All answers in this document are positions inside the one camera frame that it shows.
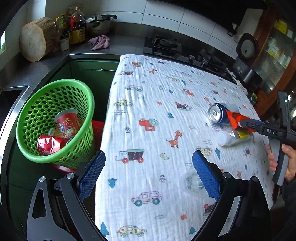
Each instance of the pink cloth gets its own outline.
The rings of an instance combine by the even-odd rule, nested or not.
[[[102,35],[99,37],[95,37],[89,40],[89,44],[91,45],[91,50],[100,50],[105,49],[110,46],[110,39],[106,35]]]

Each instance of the cabinet handle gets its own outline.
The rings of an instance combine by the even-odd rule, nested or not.
[[[101,71],[116,72],[116,70],[103,69],[103,68],[101,68]]]

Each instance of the basket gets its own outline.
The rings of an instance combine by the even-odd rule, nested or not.
[[[75,108],[84,123],[73,139],[61,150],[41,156],[37,140],[56,128],[55,115],[65,109]],[[91,119],[94,114],[94,96],[81,81],[64,79],[52,82],[38,90],[24,105],[17,121],[17,144],[22,154],[37,163],[56,163],[77,169],[95,154]]]

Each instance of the blue soda can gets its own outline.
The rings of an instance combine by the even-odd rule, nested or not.
[[[226,110],[239,113],[239,109],[235,104],[213,104],[208,111],[209,120],[218,125],[229,125]]]

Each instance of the gas stove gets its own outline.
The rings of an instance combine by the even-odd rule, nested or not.
[[[145,38],[144,54],[160,56],[164,59],[173,59],[187,65],[195,66],[206,72],[213,73],[233,82],[231,76],[226,71],[226,64],[216,56],[205,50],[193,55],[193,51],[178,43],[176,39],[168,39],[160,36]]]

